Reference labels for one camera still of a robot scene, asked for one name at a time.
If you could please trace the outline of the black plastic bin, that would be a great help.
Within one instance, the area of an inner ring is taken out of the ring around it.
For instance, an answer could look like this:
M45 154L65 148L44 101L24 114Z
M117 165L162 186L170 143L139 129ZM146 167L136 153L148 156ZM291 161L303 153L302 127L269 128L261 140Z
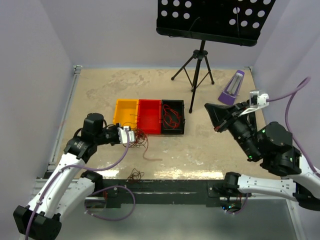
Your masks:
M185 104L183 100L161 101L161 134L183 135L185 132Z

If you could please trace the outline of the red plastic bin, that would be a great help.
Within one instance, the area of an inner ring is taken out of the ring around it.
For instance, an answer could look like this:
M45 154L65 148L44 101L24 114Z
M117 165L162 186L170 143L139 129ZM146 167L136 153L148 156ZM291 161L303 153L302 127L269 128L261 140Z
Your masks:
M139 100L137 128L145 134L161 134L161 103L160 99Z

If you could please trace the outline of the orange plastic bin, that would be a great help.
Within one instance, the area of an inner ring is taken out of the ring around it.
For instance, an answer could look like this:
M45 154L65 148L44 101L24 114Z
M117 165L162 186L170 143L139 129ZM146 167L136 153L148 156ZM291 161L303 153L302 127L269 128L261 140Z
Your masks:
M113 123L122 126L137 127L138 120L138 99L117 99L113 115Z

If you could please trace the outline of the small brown cable clump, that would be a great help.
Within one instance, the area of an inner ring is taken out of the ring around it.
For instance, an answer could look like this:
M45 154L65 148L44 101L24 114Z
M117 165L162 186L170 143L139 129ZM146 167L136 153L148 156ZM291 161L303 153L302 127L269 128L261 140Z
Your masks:
M126 179L126 182L130 184L138 183L144 175L145 173L143 171L133 168L130 175Z

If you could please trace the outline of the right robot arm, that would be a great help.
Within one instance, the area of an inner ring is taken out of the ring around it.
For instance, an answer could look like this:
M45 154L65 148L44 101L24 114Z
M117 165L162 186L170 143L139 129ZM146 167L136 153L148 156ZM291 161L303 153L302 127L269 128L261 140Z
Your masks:
M293 145L293 134L273 121L257 129L256 116L247 102L233 106L206 103L214 131L229 131L249 162L279 180L257 178L237 172L226 173L216 190L225 197L263 194L297 202L302 208L320 209L320 178L312 172L304 154Z

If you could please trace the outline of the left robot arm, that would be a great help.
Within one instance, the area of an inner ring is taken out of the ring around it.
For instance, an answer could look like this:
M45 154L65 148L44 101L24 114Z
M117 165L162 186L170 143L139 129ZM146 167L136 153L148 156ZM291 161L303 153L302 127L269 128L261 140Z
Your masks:
M56 239L67 212L86 196L99 196L104 190L100 169L86 166L98 146L126 144L134 138L129 126L107 124L102 114L89 113L43 187L26 206L14 210L19 233L27 240Z

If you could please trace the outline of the purple metronome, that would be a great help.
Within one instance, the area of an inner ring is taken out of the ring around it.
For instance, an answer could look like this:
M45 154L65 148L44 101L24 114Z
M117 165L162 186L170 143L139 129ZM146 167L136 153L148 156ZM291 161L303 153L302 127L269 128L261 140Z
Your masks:
M239 94L245 72L237 70L232 78L229 80L222 93L218 97L218 100L228 106L232 106Z

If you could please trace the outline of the black microphone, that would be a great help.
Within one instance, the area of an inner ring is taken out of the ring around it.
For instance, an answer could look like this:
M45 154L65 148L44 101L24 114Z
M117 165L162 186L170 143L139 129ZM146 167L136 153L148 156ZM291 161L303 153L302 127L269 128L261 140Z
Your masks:
M251 128L256 132L257 131L257 119L256 113L253 111L247 114L247 120L251 125Z

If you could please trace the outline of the black music stand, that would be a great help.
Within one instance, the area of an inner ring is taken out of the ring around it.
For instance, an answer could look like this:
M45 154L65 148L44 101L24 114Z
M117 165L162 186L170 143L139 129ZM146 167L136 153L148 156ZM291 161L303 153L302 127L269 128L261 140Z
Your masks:
M207 41L253 47L269 16L273 0L159 0L156 32L170 38L200 40L191 91L196 92Z

